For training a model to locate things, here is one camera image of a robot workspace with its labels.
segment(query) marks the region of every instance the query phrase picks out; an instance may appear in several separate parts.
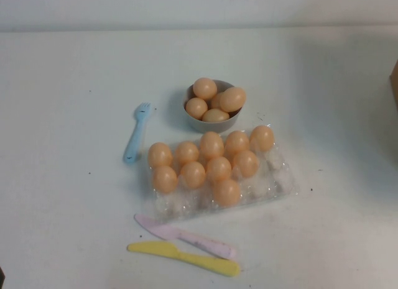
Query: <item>bowl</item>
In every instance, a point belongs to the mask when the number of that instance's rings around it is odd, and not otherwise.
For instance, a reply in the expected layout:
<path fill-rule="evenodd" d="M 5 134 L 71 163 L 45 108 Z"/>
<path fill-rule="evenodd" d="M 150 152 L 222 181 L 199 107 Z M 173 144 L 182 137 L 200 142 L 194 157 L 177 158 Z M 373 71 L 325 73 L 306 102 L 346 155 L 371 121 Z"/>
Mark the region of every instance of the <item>bowl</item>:
<path fill-rule="evenodd" d="M 217 85 L 217 93 L 224 92 L 228 88 L 234 87 L 232 84 L 229 84 L 225 81 L 214 80 L 214 82 Z M 193 85 L 191 85 L 185 93 L 182 107 L 184 108 L 184 113 L 185 113 L 185 116 L 187 117 L 187 121 L 188 121 L 189 125 L 192 126 L 194 129 L 196 129 L 197 131 L 202 132 L 202 133 L 205 133 L 205 132 L 220 133 L 220 132 L 226 131 L 227 129 L 231 128 L 235 124 L 236 120 L 238 119 L 239 113 L 242 110 L 242 108 L 240 108 L 239 110 L 237 110 L 235 112 L 229 113 L 229 119 L 225 120 L 225 121 L 221 121 L 221 122 L 201 121 L 201 120 L 193 118 L 185 110 L 185 106 L 187 105 L 187 102 L 191 98 L 194 98 L 194 97 L 196 97 L 196 96 L 193 93 Z"/>

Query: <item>blue plastic fork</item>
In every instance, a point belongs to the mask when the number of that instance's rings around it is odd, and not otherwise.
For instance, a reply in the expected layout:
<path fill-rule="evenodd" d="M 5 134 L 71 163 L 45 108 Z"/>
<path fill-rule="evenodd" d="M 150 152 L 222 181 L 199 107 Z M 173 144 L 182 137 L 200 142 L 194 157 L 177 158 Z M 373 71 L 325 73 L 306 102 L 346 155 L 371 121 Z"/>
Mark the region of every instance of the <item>blue plastic fork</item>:
<path fill-rule="evenodd" d="M 123 160 L 126 163 L 134 163 L 137 160 L 138 152 L 141 147 L 142 136 L 144 135 L 144 128 L 151 112 L 150 103 L 142 103 L 135 110 L 134 115 L 137 120 L 134 132 L 132 132 L 130 141 L 124 152 Z"/>

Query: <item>plastic knife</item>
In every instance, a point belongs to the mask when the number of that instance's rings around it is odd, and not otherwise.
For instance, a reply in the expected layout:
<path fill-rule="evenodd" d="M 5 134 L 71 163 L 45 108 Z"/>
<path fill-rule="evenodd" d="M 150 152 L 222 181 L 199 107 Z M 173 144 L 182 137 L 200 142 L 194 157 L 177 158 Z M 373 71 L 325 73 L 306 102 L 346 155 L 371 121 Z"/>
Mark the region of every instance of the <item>plastic knife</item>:
<path fill-rule="evenodd" d="M 215 241 L 198 234 L 161 224 L 141 214 L 136 214 L 134 219 L 148 232 L 166 241 L 178 238 L 221 258 L 233 259 L 236 256 L 235 249 L 224 242 Z"/>
<path fill-rule="evenodd" d="M 171 242 L 137 242 L 135 244 L 129 244 L 127 246 L 127 250 L 130 252 L 140 252 L 184 261 L 229 277 L 239 275 L 241 272 L 239 264 L 236 262 L 226 259 L 183 253 Z"/>

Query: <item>orange egg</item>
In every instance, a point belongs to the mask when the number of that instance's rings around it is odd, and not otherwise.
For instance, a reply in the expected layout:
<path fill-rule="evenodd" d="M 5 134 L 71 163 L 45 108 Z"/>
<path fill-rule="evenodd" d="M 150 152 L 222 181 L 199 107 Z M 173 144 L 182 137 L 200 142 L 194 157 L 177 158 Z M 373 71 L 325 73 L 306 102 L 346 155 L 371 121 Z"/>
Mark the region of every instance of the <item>orange egg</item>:
<path fill-rule="evenodd" d="M 206 102 L 201 98 L 191 98 L 185 106 L 187 113 L 198 120 L 201 120 L 207 109 L 208 107 Z"/>
<path fill-rule="evenodd" d="M 274 146 L 274 132 L 268 126 L 257 126 L 250 135 L 250 146 L 253 150 L 268 151 Z"/>
<path fill-rule="evenodd" d="M 186 163 L 181 169 L 181 175 L 189 188 L 199 188 L 206 180 L 206 171 L 198 162 Z"/>
<path fill-rule="evenodd" d="M 229 119 L 229 114 L 220 109 L 210 109 L 204 113 L 202 121 L 221 122 Z"/>
<path fill-rule="evenodd" d="M 207 177 L 212 182 L 218 182 L 229 179 L 231 177 L 231 164 L 224 157 L 216 157 L 211 159 L 206 166 Z"/>
<path fill-rule="evenodd" d="M 211 99 L 210 107 L 212 109 L 220 109 L 220 98 L 222 94 L 223 94 L 222 92 L 217 93 L 216 96 Z"/>
<path fill-rule="evenodd" d="M 220 157 L 224 154 L 224 142 L 219 134 L 207 132 L 200 139 L 200 151 L 208 160 Z"/>
<path fill-rule="evenodd" d="M 228 88 L 220 98 L 221 109 L 225 112 L 237 111 L 245 102 L 246 93 L 240 87 Z"/>
<path fill-rule="evenodd" d="M 152 184 L 155 190 L 168 194 L 177 187 L 177 174 L 169 166 L 160 166 L 155 168 L 152 176 Z"/>
<path fill-rule="evenodd" d="M 250 150 L 240 151 L 234 156 L 233 168 L 237 167 L 244 178 L 249 178 L 256 174 L 259 166 L 259 159 Z"/>
<path fill-rule="evenodd" d="M 241 187 L 232 179 L 223 180 L 214 185 L 213 198 L 222 207 L 236 205 L 241 199 Z"/>
<path fill-rule="evenodd" d="M 204 100 L 211 99 L 217 94 L 217 85 L 212 79 L 200 78 L 193 84 L 193 93 L 198 98 Z"/>
<path fill-rule="evenodd" d="M 169 166 L 173 161 L 170 148 L 164 143 L 155 143 L 148 150 L 148 164 L 151 168 Z"/>
<path fill-rule="evenodd" d="M 182 142 L 175 149 L 175 158 L 181 165 L 185 165 L 188 162 L 194 162 L 199 158 L 199 149 L 192 142 Z"/>
<path fill-rule="evenodd" d="M 227 136 L 225 149 L 230 156 L 234 156 L 243 150 L 249 150 L 249 137 L 244 132 L 234 131 Z"/>

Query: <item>egg carton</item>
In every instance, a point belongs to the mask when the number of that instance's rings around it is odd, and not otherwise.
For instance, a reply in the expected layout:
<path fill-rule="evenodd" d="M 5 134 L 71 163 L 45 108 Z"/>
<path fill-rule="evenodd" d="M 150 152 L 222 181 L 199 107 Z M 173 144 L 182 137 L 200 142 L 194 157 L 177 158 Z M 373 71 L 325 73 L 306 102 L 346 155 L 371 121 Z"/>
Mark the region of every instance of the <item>egg carton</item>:
<path fill-rule="evenodd" d="M 252 130 L 243 131 L 249 137 Z M 228 135 L 221 135 L 225 144 Z M 192 141 L 199 147 L 200 139 Z M 172 154 L 179 143 L 170 144 Z M 259 159 L 259 169 L 250 178 L 243 178 L 238 168 L 233 168 L 232 179 L 238 183 L 241 191 L 240 201 L 230 207 L 222 207 L 213 199 L 211 182 L 206 179 L 203 186 L 197 189 L 189 189 L 184 178 L 179 175 L 180 165 L 173 159 L 171 167 L 177 172 L 178 184 L 176 190 L 169 194 L 158 192 L 152 186 L 153 169 L 146 162 L 147 175 L 150 184 L 151 195 L 149 204 L 151 214 L 159 221 L 192 218 L 201 214 L 215 213 L 224 209 L 237 208 L 250 204 L 274 200 L 281 196 L 297 193 L 297 185 L 285 161 L 280 148 L 274 144 L 267 152 L 253 151 Z M 205 168 L 206 160 L 203 156 L 198 159 Z"/>

